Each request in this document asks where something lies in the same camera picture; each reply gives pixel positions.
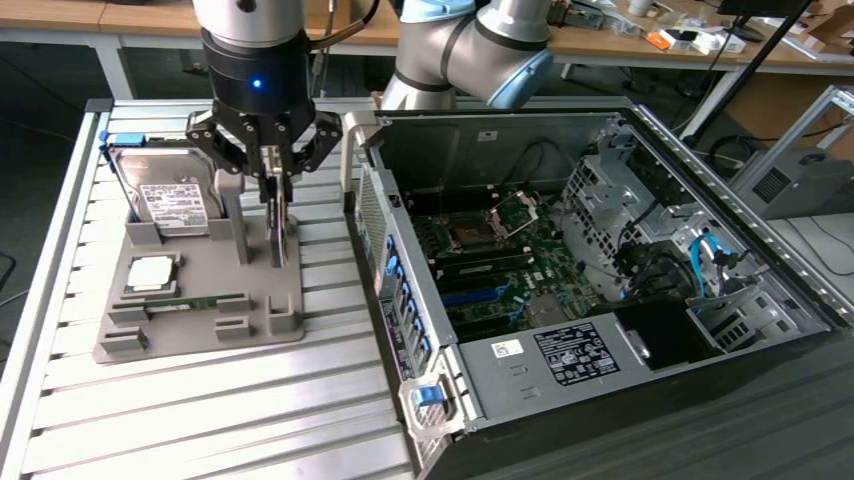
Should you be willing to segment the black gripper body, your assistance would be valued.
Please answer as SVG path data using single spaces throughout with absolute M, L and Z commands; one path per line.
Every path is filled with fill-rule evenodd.
M 317 109 L 309 93 L 309 46 L 305 30 L 267 47 L 227 43 L 202 30 L 214 98 L 245 114 L 287 114 L 314 120 Z

